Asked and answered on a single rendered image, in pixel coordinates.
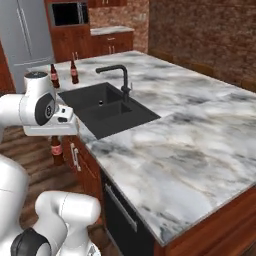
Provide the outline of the black sink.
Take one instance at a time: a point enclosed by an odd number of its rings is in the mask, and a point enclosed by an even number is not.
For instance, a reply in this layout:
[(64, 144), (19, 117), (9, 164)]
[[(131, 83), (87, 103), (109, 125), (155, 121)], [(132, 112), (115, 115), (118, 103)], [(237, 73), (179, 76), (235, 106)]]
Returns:
[(108, 82), (59, 93), (97, 139), (137, 127), (160, 116)]

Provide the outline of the brown bottle with red label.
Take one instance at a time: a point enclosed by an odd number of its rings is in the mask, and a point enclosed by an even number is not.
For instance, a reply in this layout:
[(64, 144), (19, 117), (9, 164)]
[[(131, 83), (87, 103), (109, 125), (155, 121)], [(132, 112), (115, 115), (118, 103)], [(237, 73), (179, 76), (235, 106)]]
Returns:
[(60, 87), (59, 78), (58, 78), (58, 74), (57, 74), (54, 64), (51, 64), (50, 75), (51, 75), (51, 81), (52, 81), (54, 88), (59, 88)]
[(78, 84), (79, 78), (78, 78), (78, 72), (77, 72), (77, 68), (75, 66), (74, 60), (71, 60), (70, 72), (71, 72), (72, 83)]
[(57, 136), (51, 137), (51, 153), (56, 166), (64, 164), (62, 145)]

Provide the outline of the black microwave oven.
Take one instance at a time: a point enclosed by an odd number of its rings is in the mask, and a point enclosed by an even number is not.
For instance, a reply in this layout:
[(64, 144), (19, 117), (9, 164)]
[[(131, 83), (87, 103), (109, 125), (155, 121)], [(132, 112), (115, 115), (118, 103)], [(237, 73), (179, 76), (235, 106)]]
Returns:
[(85, 1), (52, 2), (48, 4), (48, 12), (53, 26), (89, 23), (88, 6)]

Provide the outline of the grey fridge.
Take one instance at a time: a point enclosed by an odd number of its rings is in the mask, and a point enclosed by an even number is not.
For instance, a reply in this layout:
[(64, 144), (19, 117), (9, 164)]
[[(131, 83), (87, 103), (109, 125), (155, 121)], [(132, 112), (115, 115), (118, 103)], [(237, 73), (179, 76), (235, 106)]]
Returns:
[(55, 62), (44, 0), (0, 0), (0, 41), (17, 93), (24, 74)]

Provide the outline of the brown wooden cupboard door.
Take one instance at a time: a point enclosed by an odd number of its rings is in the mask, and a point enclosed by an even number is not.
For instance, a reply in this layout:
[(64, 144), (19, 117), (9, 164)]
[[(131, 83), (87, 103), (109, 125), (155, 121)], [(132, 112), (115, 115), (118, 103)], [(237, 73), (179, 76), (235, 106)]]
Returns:
[[(70, 144), (74, 143), (78, 149), (78, 161), (81, 171), (73, 164)], [(84, 193), (96, 197), (100, 202), (102, 199), (102, 186), (100, 177), (100, 167), (93, 156), (78, 136), (63, 136), (62, 148), (65, 160), (73, 173), (76, 175), (79, 183), (82, 185)]]

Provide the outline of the black tap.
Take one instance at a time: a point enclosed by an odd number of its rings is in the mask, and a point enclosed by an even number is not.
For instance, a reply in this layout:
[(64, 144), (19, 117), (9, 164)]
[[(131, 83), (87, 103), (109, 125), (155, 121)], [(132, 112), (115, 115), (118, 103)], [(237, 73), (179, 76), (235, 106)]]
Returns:
[(121, 91), (123, 92), (123, 101), (128, 102), (129, 101), (129, 93), (130, 93), (131, 89), (128, 87), (128, 71), (124, 65), (117, 64), (117, 65), (101, 67), (101, 68), (97, 68), (96, 72), (98, 74), (100, 74), (102, 72), (118, 70), (118, 69), (123, 71), (123, 86), (121, 87)]

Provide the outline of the brown wooden island panel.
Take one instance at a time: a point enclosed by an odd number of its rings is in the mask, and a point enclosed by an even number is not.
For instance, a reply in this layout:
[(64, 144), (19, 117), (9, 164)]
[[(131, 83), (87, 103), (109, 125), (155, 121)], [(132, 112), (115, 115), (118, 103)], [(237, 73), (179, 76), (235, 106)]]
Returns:
[(233, 199), (154, 256), (240, 256), (256, 243), (256, 185)]

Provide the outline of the brown wooden side cupboard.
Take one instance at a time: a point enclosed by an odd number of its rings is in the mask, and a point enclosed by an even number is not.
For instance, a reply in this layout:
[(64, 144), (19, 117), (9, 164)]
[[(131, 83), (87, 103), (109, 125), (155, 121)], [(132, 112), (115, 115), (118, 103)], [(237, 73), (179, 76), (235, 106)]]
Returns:
[(12, 76), (0, 42), (0, 93), (15, 93)]

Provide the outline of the black dishwasher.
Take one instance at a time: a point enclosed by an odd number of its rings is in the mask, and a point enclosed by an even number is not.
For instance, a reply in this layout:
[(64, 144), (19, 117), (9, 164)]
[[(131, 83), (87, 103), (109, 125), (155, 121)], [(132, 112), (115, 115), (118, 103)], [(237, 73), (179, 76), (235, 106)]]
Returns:
[[(144, 226), (135, 211), (129, 206), (114, 183), (103, 171), (100, 171), (100, 173), (107, 230), (114, 239), (119, 251), (123, 256), (153, 256), (154, 238), (151, 233)], [(111, 186), (113, 192), (128, 211), (129, 215), (137, 222), (137, 232), (132, 229), (122, 212), (106, 192), (105, 184)]]

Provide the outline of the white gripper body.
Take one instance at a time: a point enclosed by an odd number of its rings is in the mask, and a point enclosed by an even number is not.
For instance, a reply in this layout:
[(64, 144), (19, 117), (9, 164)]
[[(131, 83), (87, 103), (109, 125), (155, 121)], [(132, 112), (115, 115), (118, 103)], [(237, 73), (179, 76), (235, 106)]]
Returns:
[(23, 130), (27, 136), (64, 136), (76, 135), (78, 123), (75, 116), (70, 120), (66, 117), (52, 118), (43, 126), (24, 126)]

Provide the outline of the brown wooden cupboard run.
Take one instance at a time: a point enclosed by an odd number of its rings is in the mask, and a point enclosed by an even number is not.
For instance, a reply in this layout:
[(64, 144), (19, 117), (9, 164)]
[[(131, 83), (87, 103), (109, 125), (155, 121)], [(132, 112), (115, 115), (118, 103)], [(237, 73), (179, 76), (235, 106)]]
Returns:
[(100, 4), (100, 0), (44, 0), (55, 61), (57, 63), (120, 53), (133, 49), (132, 31), (92, 34), (90, 18), (89, 23), (84, 25), (53, 26), (48, 12), (48, 4), (71, 1), (85, 1), (88, 8), (121, 7), (127, 5), (127, 0), (106, 0), (104, 4)]

